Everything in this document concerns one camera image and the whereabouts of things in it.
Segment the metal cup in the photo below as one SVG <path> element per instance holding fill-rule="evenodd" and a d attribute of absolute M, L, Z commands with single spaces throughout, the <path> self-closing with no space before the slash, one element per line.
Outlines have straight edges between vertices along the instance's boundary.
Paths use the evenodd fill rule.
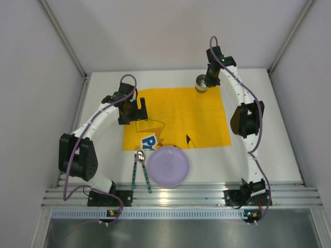
<path fill-rule="evenodd" d="M 205 83 L 204 74 L 200 74 L 199 76 L 197 76 L 196 81 L 195 81 L 195 90 L 201 94 L 205 93 L 208 90 L 208 87 Z"/>

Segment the metal fork green handle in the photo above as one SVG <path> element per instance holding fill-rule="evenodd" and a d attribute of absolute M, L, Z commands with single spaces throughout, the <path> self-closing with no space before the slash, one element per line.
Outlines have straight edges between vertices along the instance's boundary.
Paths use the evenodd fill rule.
<path fill-rule="evenodd" d="M 133 164 L 133 172 L 132 172 L 132 181 L 131 181 L 131 190 L 133 191 L 136 187 L 136 173 L 137 173 L 137 162 L 138 162 L 138 151 L 140 150 L 140 146 L 135 146 L 134 149 L 134 164 Z"/>

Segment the metal spoon green handle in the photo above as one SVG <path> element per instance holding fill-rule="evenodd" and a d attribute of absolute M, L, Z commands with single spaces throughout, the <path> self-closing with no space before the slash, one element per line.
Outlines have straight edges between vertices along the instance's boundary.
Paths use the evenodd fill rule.
<path fill-rule="evenodd" d="M 137 152 L 137 156 L 138 156 L 138 161 L 140 162 L 140 164 L 142 165 L 143 168 L 143 173 L 144 173 L 144 177 L 145 177 L 145 181 L 146 181 L 146 185 L 147 185 L 147 189 L 149 194 L 152 193 L 152 187 L 148 178 L 148 173 L 147 173 L 147 169 L 145 167 L 145 154 L 142 150 L 138 150 Z"/>

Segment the yellow printed cloth placemat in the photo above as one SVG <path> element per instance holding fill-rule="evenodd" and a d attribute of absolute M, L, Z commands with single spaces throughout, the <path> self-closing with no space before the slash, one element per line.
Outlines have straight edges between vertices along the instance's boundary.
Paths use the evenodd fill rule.
<path fill-rule="evenodd" d="M 220 88 L 199 93 L 193 87 L 152 88 L 139 92 L 147 120 L 124 127 L 122 149 L 213 148 L 231 145 Z"/>

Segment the purple plastic plate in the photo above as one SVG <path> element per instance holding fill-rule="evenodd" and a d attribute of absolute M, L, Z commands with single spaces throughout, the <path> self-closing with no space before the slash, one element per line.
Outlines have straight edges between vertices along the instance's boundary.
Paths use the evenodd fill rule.
<path fill-rule="evenodd" d="M 188 177 L 190 163 L 181 149 L 170 146 L 161 147 L 148 158 L 147 172 L 155 184 L 174 188 Z"/>

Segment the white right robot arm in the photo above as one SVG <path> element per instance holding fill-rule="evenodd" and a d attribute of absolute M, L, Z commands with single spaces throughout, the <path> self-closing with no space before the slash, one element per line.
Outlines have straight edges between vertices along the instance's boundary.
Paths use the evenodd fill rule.
<path fill-rule="evenodd" d="M 240 194 L 244 199 L 265 193 L 266 186 L 262 172 L 257 165 L 257 149 L 261 142 L 261 120 L 264 103 L 258 101 L 252 91 L 242 82 L 233 57 L 225 57 L 220 46 L 211 46 L 207 51 L 208 87 L 224 84 L 236 109 L 230 120 L 232 132 L 243 142 L 247 167 L 244 169 Z"/>

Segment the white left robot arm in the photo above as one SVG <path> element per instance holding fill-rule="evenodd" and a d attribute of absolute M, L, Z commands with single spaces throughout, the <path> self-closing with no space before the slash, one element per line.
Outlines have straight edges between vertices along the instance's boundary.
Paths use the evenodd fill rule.
<path fill-rule="evenodd" d="M 118 91 L 106 96 L 97 111 L 80 128 L 59 139 L 58 169 L 69 177 L 78 177 L 94 191 L 114 194 L 115 183 L 98 170 L 94 143 L 111 124 L 128 125 L 147 120 L 145 98 L 138 98 L 135 86 L 120 83 Z"/>

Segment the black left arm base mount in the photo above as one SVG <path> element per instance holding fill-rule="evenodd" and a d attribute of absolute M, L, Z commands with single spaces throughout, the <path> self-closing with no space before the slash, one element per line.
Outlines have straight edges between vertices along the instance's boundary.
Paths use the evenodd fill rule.
<path fill-rule="evenodd" d="M 124 207 L 131 207 L 133 201 L 132 190 L 115 190 L 113 194 L 117 198 L 114 198 L 93 190 L 90 190 L 87 194 L 87 189 L 87 187 L 84 187 L 83 193 L 88 196 L 87 205 L 89 207 L 120 207 L 121 205 L 117 198 L 123 202 Z"/>

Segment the aluminium rail frame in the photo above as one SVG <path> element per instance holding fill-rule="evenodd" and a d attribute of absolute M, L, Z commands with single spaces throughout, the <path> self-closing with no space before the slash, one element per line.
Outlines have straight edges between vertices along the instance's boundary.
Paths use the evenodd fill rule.
<path fill-rule="evenodd" d="M 241 156 L 221 150 L 186 150 L 190 172 L 185 182 L 172 189 L 152 183 L 147 191 L 142 171 L 138 171 L 133 192 L 134 207 L 223 207 L 224 192 L 239 188 L 243 161 Z M 292 155 L 279 159 L 259 155 L 258 161 L 266 174 L 273 207 L 309 208 L 322 205 L 317 189 L 304 186 Z"/>

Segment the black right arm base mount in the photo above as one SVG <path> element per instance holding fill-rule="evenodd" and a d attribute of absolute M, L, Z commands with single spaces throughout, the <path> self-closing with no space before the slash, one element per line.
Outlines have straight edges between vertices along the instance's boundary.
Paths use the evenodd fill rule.
<path fill-rule="evenodd" d="M 232 207 L 238 209 L 243 206 L 266 206 L 269 200 L 269 190 L 265 193 L 256 196 L 251 196 L 246 198 L 242 196 L 240 190 L 226 190 L 223 192 L 225 205 L 227 207 Z"/>

